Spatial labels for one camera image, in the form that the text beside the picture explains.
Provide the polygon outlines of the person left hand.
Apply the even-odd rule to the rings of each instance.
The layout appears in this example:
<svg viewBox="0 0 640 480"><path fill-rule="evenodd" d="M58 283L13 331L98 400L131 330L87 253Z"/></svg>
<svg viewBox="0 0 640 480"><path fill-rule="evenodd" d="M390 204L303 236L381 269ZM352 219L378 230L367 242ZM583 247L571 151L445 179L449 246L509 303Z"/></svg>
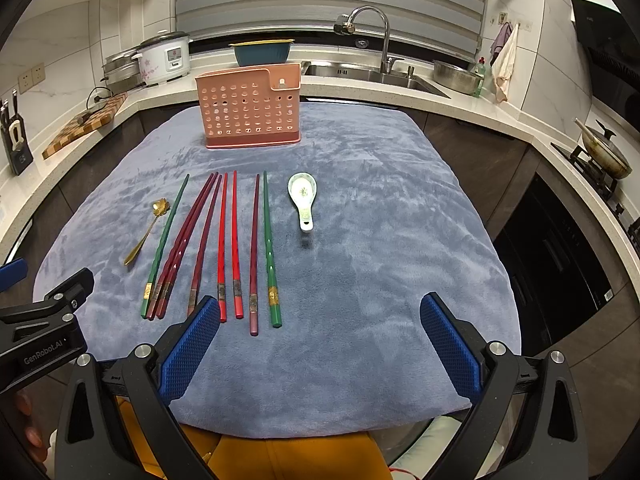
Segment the person left hand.
<svg viewBox="0 0 640 480"><path fill-rule="evenodd" d="M42 435L32 419L32 401L23 390L14 394L14 403L17 411L21 414L21 422L24 435L27 439L30 456L39 465L46 460L48 452L43 443Z"/></svg>

